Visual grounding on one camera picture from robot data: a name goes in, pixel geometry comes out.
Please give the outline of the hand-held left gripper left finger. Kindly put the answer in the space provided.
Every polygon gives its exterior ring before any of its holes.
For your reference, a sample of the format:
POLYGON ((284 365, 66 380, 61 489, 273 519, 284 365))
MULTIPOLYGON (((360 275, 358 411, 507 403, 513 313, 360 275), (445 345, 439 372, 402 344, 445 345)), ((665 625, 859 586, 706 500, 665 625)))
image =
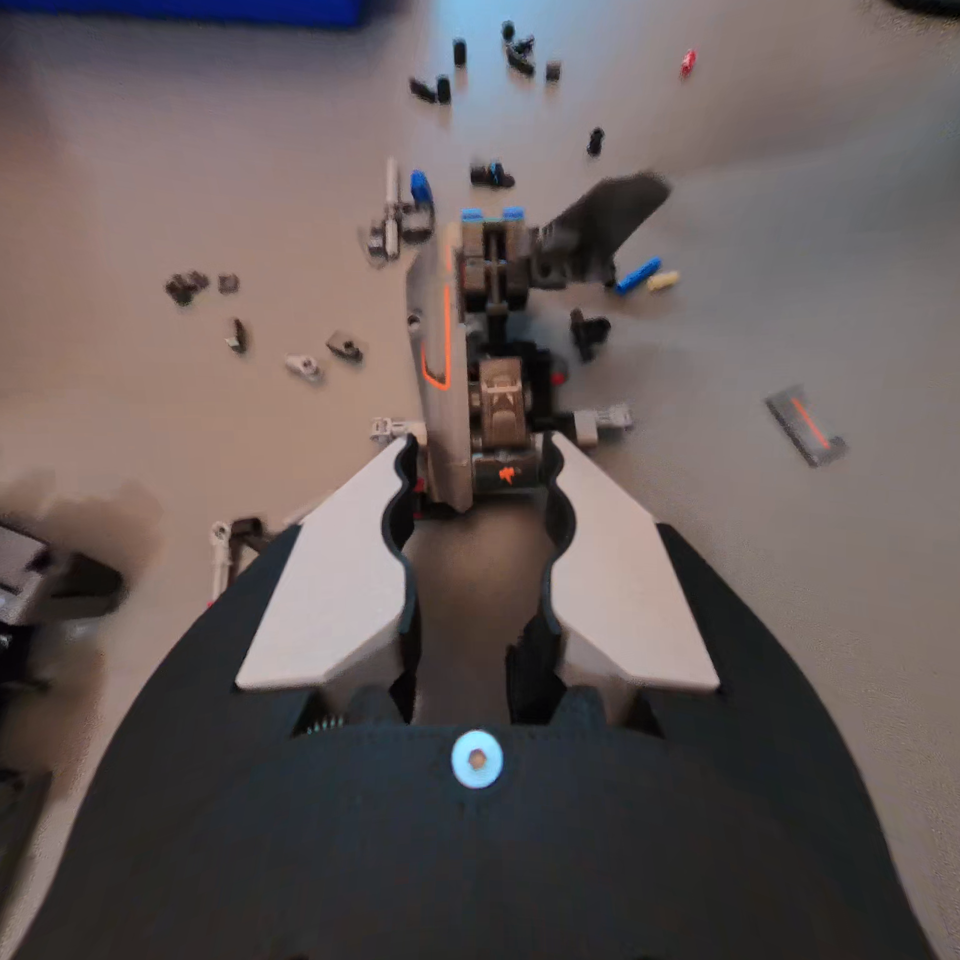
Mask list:
POLYGON ((419 444, 390 441, 294 524, 290 553, 234 683, 317 691, 335 714, 385 690, 401 720, 417 702, 422 619, 403 547, 414 532, 419 444))

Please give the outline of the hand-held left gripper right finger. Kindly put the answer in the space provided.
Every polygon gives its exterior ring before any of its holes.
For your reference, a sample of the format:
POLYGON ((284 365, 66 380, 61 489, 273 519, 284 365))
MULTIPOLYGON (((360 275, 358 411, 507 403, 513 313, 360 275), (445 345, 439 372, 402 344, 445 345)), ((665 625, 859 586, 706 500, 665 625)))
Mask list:
POLYGON ((652 514, 571 440, 541 450, 553 553, 534 617, 506 655, 514 724, 548 724, 585 689, 608 724, 630 724, 649 690, 711 696, 717 669, 652 514))

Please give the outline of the grey orange-striped lego panel assembly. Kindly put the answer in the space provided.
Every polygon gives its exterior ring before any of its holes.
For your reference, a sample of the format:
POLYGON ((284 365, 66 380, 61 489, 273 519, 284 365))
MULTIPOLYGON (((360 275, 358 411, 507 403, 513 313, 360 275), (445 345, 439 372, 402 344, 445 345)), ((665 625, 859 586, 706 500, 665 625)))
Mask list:
POLYGON ((414 435, 427 504, 464 514, 477 498, 538 486, 546 434, 591 450, 633 427, 623 403, 558 409, 564 360, 510 325, 535 291, 585 283, 614 291, 616 254, 671 192, 655 172, 609 177, 544 226, 460 216, 423 243, 405 287, 420 417, 380 417, 371 438, 414 435))

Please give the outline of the grey axle black panel assembly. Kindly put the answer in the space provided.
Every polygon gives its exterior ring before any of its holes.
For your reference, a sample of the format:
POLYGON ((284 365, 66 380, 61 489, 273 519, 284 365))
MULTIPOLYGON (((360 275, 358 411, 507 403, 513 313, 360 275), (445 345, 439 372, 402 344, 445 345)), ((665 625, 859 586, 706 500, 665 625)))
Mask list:
POLYGON ((213 523, 209 534, 212 579, 208 607, 235 581, 246 560, 261 554, 272 539, 264 521, 257 516, 213 523))

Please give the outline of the grey tile with orange stripe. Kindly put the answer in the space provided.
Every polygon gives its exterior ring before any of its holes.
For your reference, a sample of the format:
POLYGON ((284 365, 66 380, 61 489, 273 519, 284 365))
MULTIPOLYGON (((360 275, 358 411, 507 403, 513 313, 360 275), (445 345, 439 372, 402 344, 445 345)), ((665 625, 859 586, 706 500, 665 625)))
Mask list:
POLYGON ((829 429, 814 412, 803 387, 771 393, 764 398, 764 405, 811 469, 820 469, 847 454, 846 439, 829 429))

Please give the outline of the black connector with red pin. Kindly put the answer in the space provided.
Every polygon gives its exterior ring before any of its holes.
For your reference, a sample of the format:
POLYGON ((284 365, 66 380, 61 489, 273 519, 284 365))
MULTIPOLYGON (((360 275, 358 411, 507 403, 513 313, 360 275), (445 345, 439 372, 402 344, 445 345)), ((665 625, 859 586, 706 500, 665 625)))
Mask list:
POLYGON ((607 317, 587 317, 580 308, 570 311, 570 336, 582 364, 594 361, 597 349, 606 344, 611 329, 612 324, 607 317))

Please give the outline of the blue plastic bin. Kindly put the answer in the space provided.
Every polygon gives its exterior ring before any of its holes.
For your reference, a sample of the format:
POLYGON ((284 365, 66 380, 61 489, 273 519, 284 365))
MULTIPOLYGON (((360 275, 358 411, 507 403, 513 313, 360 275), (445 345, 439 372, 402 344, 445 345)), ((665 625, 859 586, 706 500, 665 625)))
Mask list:
POLYGON ((194 21, 308 29, 354 29, 366 1, 2 1, 3 12, 44 16, 194 21))

